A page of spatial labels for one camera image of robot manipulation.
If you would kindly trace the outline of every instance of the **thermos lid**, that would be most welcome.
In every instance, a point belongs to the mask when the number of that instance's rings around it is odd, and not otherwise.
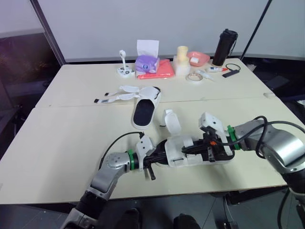
[[[236,38],[237,37],[237,32],[233,31],[233,30],[228,30],[225,29],[222,34],[220,34],[220,38],[222,37],[226,37],[226,38]]]

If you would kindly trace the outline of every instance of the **black cord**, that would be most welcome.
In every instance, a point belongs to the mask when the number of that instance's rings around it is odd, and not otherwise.
[[[298,128],[300,131],[302,131],[305,134],[305,129],[303,129],[302,127],[300,127],[297,124],[291,123],[291,122],[287,122],[287,121],[272,121],[272,122],[268,122],[267,125],[272,125],[272,124],[287,124],[287,125],[292,125],[295,128]],[[255,131],[257,131],[258,129],[262,128],[264,126],[264,124],[258,125],[257,127],[253,128],[252,130],[250,130],[247,134],[245,134],[244,136],[242,136],[241,138],[237,139],[234,142],[230,142],[230,143],[223,143],[217,140],[214,140],[217,144],[221,145],[221,146],[233,146],[236,145],[238,143],[240,143],[241,141],[243,141],[245,138],[247,138],[248,136],[250,136],[251,134],[253,134]]]
[[[131,134],[139,134],[140,135],[140,138],[142,138],[144,136],[144,133],[143,132],[139,132],[139,131],[134,131],[134,132],[128,132],[128,133],[125,133],[121,136],[119,136],[117,139],[115,139],[114,142],[111,143],[111,145],[106,149],[106,152],[105,154],[103,155],[103,157],[101,158],[101,161],[100,161],[100,166],[99,166],[99,169],[101,168],[102,164],[103,164],[103,161],[106,157],[106,154],[108,153],[108,151],[110,150],[110,148],[122,137],[126,136],[126,135],[131,135]]]
[[[259,138],[259,140],[258,140],[258,142],[257,142],[257,144],[256,144],[255,152],[256,152],[256,155],[257,155],[259,158],[261,158],[261,159],[266,159],[266,158],[264,157],[264,155],[261,155],[261,154],[259,153],[259,148],[261,147],[261,144],[262,144],[262,142],[263,142],[263,139],[264,139],[264,137],[265,137],[265,135],[266,135],[266,132],[267,132],[267,123],[268,123],[268,121],[267,121],[267,118],[266,118],[265,116],[262,116],[262,115],[256,117],[254,120],[257,120],[257,119],[260,119],[260,118],[262,118],[262,119],[264,120],[264,126],[263,126],[262,135],[261,135],[261,137]]]
[[[283,207],[285,205],[285,202],[287,200],[288,195],[289,195],[289,188],[287,189],[287,191],[286,191],[286,193],[285,193],[285,195],[284,195],[284,197],[282,199],[281,205],[280,205],[280,207],[278,209],[278,212],[277,212],[277,225],[278,225],[279,229],[283,229],[281,218],[282,218]]]
[[[239,71],[240,71],[240,69],[241,69],[241,67],[240,67],[239,65],[235,64],[235,63],[227,63],[227,64],[225,65],[225,67],[226,67],[227,69],[229,69],[230,71],[233,71],[233,69],[232,69],[232,68],[229,68],[228,65],[234,65],[234,66],[238,67],[238,70],[239,70]]]

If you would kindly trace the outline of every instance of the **purple packaging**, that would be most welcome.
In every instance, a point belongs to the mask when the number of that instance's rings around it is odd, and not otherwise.
[[[159,58],[141,55],[135,61],[135,69],[141,73],[156,73],[159,68]]]

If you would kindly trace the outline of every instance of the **white slipper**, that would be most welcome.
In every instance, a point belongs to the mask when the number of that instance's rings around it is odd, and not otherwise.
[[[161,99],[158,87],[144,87],[140,90],[136,107],[132,115],[132,125],[140,130],[148,128]]]

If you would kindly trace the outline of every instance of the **roll of tape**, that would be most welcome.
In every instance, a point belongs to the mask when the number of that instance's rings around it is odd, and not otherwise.
[[[203,76],[199,73],[190,73],[186,76],[186,80],[192,83],[201,83]]]

